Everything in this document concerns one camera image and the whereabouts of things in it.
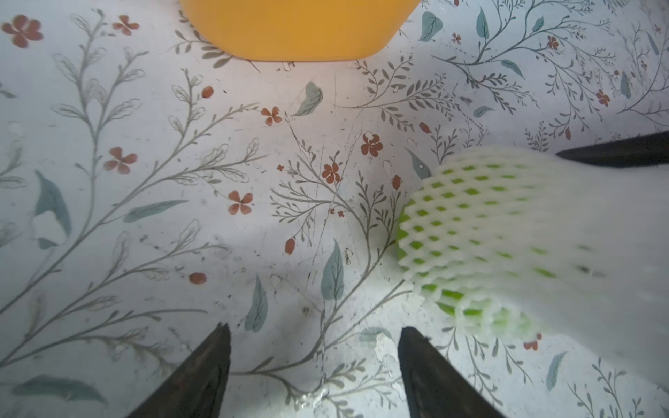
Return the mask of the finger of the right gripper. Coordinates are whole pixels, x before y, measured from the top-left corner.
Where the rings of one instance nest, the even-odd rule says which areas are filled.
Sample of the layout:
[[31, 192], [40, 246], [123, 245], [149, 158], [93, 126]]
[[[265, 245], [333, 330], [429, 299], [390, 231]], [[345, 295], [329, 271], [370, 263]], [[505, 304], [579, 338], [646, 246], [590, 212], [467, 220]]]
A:
[[632, 168], [668, 164], [668, 132], [582, 146], [557, 153], [559, 158], [594, 167]]

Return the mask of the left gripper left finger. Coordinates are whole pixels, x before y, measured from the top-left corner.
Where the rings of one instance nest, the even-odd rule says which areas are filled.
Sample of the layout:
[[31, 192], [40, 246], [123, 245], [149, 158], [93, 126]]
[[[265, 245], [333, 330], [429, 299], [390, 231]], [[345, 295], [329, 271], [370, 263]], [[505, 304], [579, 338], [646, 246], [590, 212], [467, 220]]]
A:
[[214, 331], [128, 418], [218, 417], [231, 366], [231, 331]]

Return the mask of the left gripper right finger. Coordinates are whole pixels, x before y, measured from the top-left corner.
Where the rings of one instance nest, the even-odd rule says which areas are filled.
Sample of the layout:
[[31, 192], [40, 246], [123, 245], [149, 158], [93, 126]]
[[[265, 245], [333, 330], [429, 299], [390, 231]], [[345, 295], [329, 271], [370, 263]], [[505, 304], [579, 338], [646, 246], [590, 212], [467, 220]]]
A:
[[411, 418], [503, 418], [416, 328], [402, 329], [398, 360]]

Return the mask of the green custard apple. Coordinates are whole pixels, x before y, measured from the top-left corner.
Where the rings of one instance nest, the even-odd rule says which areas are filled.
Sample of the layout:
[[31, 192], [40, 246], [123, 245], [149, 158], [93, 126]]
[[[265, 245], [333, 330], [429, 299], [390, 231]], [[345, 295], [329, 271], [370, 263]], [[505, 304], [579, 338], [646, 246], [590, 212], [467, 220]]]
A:
[[404, 279], [451, 326], [532, 340], [541, 320], [516, 300], [554, 277], [546, 248], [513, 238], [538, 191], [517, 165], [453, 165], [423, 181], [402, 209], [397, 260]]

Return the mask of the white foam net sleeve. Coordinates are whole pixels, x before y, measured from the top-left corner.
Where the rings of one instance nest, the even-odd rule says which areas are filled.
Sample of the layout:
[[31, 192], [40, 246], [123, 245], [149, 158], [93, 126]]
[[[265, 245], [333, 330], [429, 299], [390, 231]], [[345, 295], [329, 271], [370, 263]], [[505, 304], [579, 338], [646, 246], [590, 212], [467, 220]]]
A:
[[538, 191], [512, 236], [547, 249], [554, 277], [517, 301], [543, 324], [608, 362], [660, 386], [668, 383], [668, 172], [662, 167], [592, 167], [547, 153], [482, 146], [453, 165], [505, 163]]

